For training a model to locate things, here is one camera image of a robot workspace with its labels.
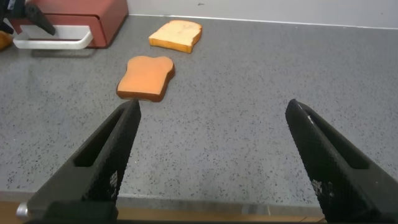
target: white tray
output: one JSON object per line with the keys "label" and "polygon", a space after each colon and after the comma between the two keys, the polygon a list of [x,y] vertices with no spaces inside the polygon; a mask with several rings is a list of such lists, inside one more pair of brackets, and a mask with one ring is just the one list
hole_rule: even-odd
{"label": "white tray", "polygon": [[22,32],[14,38],[14,44],[20,49],[78,50],[93,40],[89,26],[55,25],[54,28],[55,35],[52,36],[35,25],[21,25]]}

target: toast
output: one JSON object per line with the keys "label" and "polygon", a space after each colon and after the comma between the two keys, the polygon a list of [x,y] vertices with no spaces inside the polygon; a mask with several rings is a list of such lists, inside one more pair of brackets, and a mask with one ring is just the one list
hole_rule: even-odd
{"label": "toast", "polygon": [[191,53],[201,37],[201,25],[196,22],[174,20],[149,36],[149,44]]}
{"label": "toast", "polygon": [[5,49],[6,47],[10,46],[12,43],[11,35],[0,31],[0,50]]}
{"label": "toast", "polygon": [[137,56],[128,61],[127,71],[118,84],[116,94],[123,99],[160,102],[173,77],[174,64],[168,57]]}

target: white bread slice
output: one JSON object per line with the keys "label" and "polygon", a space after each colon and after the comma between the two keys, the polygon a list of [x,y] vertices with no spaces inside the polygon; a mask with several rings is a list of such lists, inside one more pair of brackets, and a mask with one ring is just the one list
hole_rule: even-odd
{"label": "white bread slice", "polygon": [[201,25],[196,22],[174,20],[164,24],[149,36],[149,44],[191,53],[201,37]]}

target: granite countertop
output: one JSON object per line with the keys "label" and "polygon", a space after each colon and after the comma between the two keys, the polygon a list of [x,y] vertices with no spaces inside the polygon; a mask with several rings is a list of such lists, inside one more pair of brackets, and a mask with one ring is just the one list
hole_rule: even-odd
{"label": "granite countertop", "polygon": [[292,98],[398,179],[398,30],[190,19],[192,54],[151,47],[170,18],[129,17],[108,49],[0,52],[0,191],[35,192],[124,100],[127,61],[176,76],[142,118],[120,196],[317,207],[290,135]]}

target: wall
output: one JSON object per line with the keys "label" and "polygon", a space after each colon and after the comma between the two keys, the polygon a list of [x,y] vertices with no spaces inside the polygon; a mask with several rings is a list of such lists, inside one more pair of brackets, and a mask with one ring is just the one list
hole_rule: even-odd
{"label": "wall", "polygon": [[127,0],[132,15],[398,29],[398,0]]}

